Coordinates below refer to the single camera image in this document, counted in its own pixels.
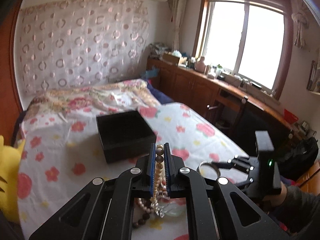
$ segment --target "brown bead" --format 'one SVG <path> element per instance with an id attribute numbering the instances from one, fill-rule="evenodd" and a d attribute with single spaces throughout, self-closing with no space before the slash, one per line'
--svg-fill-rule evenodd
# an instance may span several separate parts
<path id="1" fill-rule="evenodd" d="M 150 218 L 150 215 L 147 214 L 147 213 L 144 213 L 144 214 L 142 215 L 142 218 L 143 218 L 144 220 L 148 220 L 148 219 Z"/>
<path id="2" fill-rule="evenodd" d="M 156 157 L 156 162 L 157 162 L 157 163 L 162 163 L 163 160 L 164 160 L 164 159 L 163 159 L 162 156 L 159 156 L 159 155 L 158 155 L 158 156 Z"/>
<path id="3" fill-rule="evenodd" d="M 132 227 L 133 228 L 138 228 L 139 227 L 139 223 L 138 222 L 133 222 L 132 223 Z"/>
<path id="4" fill-rule="evenodd" d="M 150 207 L 150 204 L 151 204 L 151 201 L 150 201 L 150 200 L 146 200 L 146 202 L 145 202 L 144 205 L 145 205 L 146 207 Z"/>
<path id="5" fill-rule="evenodd" d="M 139 225 L 144 225 L 145 223 L 146 223 L 146 221 L 143 218 L 138 220 Z"/>
<path id="6" fill-rule="evenodd" d="M 156 155 L 159 155 L 159 156 L 163 155 L 163 149 L 161 148 L 156 149 Z"/>

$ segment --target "blue pillow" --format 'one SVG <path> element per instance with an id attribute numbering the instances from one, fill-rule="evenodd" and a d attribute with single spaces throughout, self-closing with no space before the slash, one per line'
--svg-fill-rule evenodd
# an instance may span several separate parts
<path id="1" fill-rule="evenodd" d="M 169 104 L 173 103 L 174 101 L 169 98 L 167 95 L 159 91 L 158 89 L 155 89 L 148 80 L 145 80 L 148 82 L 147 88 L 150 90 L 151 94 L 162 104 Z"/>

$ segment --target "black bag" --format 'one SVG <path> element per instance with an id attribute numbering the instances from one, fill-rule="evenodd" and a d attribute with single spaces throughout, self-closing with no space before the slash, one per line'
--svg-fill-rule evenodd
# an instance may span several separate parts
<path id="1" fill-rule="evenodd" d="M 295 148 L 277 160 L 280 174 L 296 181 L 311 168 L 318 152 L 317 140 L 314 137 L 300 141 Z"/>

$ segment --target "window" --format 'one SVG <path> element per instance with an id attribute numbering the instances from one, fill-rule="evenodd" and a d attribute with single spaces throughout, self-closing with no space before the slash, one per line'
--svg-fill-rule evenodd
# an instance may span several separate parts
<path id="1" fill-rule="evenodd" d="M 293 38 L 288 20 L 291 4 L 285 1 L 206 0 L 206 20 L 199 19 L 204 26 L 198 26 L 203 33 L 198 33 L 195 42 L 197 55 L 204 56 L 206 64 L 220 64 L 224 70 L 259 84 L 279 99 Z"/>

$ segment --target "patterned curtain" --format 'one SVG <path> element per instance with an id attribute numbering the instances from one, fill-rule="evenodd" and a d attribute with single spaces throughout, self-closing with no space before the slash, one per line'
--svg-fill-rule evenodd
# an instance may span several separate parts
<path id="1" fill-rule="evenodd" d="M 20 10 L 27 94 L 137 77 L 148 37 L 143 0 L 65 0 Z"/>

